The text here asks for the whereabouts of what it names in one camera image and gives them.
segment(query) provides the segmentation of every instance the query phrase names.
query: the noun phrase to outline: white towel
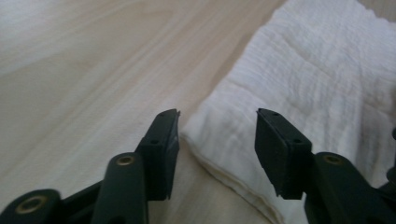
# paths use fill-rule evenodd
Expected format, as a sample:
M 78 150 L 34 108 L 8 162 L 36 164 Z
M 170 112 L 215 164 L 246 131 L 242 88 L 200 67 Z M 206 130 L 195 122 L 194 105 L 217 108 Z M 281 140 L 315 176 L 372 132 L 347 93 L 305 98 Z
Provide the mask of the white towel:
M 271 221 L 305 223 L 304 202 L 277 198 L 255 154 L 259 107 L 379 187 L 395 155 L 396 25 L 354 0 L 290 0 L 182 129 L 202 165 Z

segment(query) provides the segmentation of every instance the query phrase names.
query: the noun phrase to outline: white cloth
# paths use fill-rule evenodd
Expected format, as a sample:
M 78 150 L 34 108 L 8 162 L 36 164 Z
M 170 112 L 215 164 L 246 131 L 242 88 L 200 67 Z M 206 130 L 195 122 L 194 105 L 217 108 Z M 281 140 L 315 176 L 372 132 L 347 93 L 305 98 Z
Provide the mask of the white cloth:
M 396 25 L 353 0 L 290 0 L 182 129 L 215 178 L 274 223 L 305 223 L 304 202 L 277 198 L 255 154 L 259 107 L 380 186 L 395 154 Z

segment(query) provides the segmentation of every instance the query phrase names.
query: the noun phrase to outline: light wood surface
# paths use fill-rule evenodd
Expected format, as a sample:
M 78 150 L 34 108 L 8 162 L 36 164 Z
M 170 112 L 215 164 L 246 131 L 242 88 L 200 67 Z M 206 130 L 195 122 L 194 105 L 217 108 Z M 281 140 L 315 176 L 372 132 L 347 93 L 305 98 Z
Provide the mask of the light wood surface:
M 375 1 L 375 13 L 395 20 L 389 1 Z M 106 163 L 134 151 L 163 110 L 181 110 L 183 126 L 282 4 L 0 1 L 0 209 L 33 189 L 66 197 L 102 179 Z M 172 199 L 149 203 L 149 216 L 150 223 L 267 223 L 184 142 Z

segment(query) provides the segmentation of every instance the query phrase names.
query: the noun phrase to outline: wood grain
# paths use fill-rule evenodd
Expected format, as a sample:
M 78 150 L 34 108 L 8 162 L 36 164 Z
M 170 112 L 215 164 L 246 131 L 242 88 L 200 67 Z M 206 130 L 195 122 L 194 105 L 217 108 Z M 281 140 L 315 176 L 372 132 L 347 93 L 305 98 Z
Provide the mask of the wood grain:
M 102 179 L 163 110 L 181 110 L 182 126 L 282 4 L 0 1 L 0 209 L 33 189 L 66 197 Z M 394 18 L 375 13 L 385 11 Z M 172 200 L 149 209 L 151 223 L 267 222 L 184 143 Z

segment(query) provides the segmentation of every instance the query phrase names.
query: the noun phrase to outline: folded cloth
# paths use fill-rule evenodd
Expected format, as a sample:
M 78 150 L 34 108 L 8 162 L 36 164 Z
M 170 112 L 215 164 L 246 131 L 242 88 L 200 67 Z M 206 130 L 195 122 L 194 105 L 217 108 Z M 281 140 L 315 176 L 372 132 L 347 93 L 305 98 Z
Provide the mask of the folded cloth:
M 313 143 L 347 157 L 375 187 L 393 165 L 396 24 L 354 0 L 290 0 L 182 128 L 193 154 L 274 223 L 305 223 L 277 198 L 254 151 L 256 111 L 275 110 Z

